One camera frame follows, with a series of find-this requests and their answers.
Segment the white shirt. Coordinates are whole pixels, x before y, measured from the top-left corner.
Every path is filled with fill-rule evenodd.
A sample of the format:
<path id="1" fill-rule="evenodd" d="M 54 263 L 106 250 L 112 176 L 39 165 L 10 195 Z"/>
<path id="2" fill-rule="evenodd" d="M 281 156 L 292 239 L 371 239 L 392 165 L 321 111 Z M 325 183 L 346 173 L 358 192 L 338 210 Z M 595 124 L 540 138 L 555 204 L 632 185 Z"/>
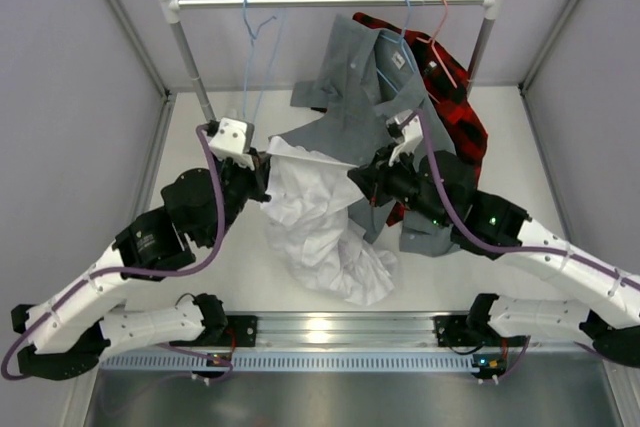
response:
<path id="1" fill-rule="evenodd" d="M 269 142 L 270 172 L 261 205 L 265 235 L 290 274 L 305 288 L 370 306 L 394 290 L 394 253 L 364 239 L 348 208 L 364 198 L 348 178 L 353 166 L 317 151 Z"/>

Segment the light blue hanger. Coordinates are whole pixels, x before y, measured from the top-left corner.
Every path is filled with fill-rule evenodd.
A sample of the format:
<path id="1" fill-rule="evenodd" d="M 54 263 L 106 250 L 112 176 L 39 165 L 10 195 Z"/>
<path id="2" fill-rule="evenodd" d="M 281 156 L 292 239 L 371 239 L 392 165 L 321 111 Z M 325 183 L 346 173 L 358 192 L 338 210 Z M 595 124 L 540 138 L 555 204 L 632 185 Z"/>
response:
<path id="1" fill-rule="evenodd" d="M 287 14 L 284 9 L 278 9 L 253 22 L 249 13 L 249 1 L 243 0 L 241 7 L 242 21 L 248 37 L 248 54 L 242 79 L 241 115 L 243 120 L 255 122 L 280 50 Z"/>

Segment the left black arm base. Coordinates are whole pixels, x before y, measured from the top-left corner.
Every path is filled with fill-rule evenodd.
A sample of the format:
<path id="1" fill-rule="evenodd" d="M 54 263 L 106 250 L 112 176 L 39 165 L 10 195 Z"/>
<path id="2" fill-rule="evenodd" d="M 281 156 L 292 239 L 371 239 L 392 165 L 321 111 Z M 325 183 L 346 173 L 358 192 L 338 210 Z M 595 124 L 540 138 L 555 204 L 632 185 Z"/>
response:
<path id="1" fill-rule="evenodd" d="M 258 333 L 258 317 L 254 315 L 228 315 L 228 325 L 218 340 L 222 347 L 253 348 Z"/>

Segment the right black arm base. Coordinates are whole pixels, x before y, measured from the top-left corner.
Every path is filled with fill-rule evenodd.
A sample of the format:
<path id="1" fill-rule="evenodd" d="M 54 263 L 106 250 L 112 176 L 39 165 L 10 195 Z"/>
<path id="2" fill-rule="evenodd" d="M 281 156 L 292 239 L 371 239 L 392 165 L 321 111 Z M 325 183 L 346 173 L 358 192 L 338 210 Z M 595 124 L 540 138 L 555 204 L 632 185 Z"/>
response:
<path id="1" fill-rule="evenodd" d="M 510 352 L 524 348 L 527 342 L 524 336 L 501 337 L 493 331 L 469 327 L 465 315 L 440 315 L 433 322 L 437 345 L 469 357 L 477 369 L 472 376 L 480 384 L 497 384 L 510 368 Z"/>

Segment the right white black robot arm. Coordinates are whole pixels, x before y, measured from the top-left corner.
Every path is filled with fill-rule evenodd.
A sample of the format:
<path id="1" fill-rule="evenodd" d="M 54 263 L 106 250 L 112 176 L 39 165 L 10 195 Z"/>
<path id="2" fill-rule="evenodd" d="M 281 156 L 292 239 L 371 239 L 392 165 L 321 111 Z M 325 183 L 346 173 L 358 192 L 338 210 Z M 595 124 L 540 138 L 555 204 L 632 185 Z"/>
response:
<path id="1" fill-rule="evenodd" d="M 639 365 L 639 278 L 553 234 L 516 204 L 477 189 L 474 170 L 437 151 L 418 165 L 411 154 L 390 160 L 379 149 L 348 176 L 375 206 L 391 201 L 450 230 L 460 249 L 517 267 L 567 294 L 560 301 L 481 293 L 465 331 L 478 343 L 539 337 L 574 342 L 623 366 Z"/>

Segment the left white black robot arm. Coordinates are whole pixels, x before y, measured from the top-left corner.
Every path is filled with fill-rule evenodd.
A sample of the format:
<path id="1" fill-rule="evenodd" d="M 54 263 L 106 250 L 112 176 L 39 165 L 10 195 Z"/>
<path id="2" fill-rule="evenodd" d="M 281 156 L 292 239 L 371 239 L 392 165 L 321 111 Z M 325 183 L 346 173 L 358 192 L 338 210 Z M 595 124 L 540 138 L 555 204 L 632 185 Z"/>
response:
<path id="1" fill-rule="evenodd" d="M 20 338 L 6 356 L 17 360 L 16 379 L 63 381 L 142 347 L 221 342 L 228 320 L 214 294 L 188 294 L 155 311 L 118 307 L 154 283 L 203 270 L 192 249 L 215 257 L 245 204 L 268 200 L 270 157 L 256 150 L 250 157 L 251 168 L 214 159 L 210 168 L 180 174 L 162 188 L 162 205 L 138 216 L 71 285 L 47 302 L 14 307 L 12 327 Z"/>

